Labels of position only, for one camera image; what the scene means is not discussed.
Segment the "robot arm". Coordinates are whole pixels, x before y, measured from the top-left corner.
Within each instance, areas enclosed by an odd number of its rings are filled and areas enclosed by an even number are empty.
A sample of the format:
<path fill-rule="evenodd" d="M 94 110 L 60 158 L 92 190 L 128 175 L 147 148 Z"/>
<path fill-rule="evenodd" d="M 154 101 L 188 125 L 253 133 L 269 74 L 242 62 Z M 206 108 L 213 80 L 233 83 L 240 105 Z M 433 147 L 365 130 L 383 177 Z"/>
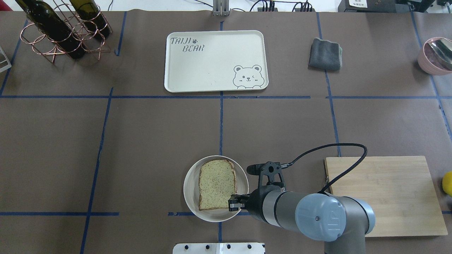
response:
<path fill-rule="evenodd" d="M 376 215 L 365 201 L 330 193 L 305 194 L 271 190 L 260 194 L 233 194 L 228 209 L 245 209 L 256 220 L 323 241 L 325 254 L 365 254 L 365 236 Z"/>

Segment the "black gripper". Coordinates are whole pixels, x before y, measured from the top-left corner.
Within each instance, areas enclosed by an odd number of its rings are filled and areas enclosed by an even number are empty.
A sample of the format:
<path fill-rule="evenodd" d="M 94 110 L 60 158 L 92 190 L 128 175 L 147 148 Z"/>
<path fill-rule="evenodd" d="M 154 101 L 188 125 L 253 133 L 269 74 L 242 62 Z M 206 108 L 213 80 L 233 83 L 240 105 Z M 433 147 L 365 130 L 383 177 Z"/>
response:
<path fill-rule="evenodd" d="M 245 204 L 234 203 L 228 204 L 229 212 L 238 212 L 239 210 L 247 210 L 251 216 L 263 215 L 263 201 L 268 195 L 269 191 L 266 189 L 255 189 L 248 195 L 231 195 L 231 202 L 246 202 Z"/>

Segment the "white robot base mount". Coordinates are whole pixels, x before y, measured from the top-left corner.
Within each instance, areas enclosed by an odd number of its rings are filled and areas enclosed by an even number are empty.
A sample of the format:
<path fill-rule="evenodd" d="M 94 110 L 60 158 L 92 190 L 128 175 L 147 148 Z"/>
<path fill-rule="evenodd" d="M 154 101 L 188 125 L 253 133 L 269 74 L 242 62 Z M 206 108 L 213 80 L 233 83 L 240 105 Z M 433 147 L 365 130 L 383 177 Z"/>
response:
<path fill-rule="evenodd" d="M 173 254 L 265 254 L 265 244 L 258 242 L 180 243 Z"/>

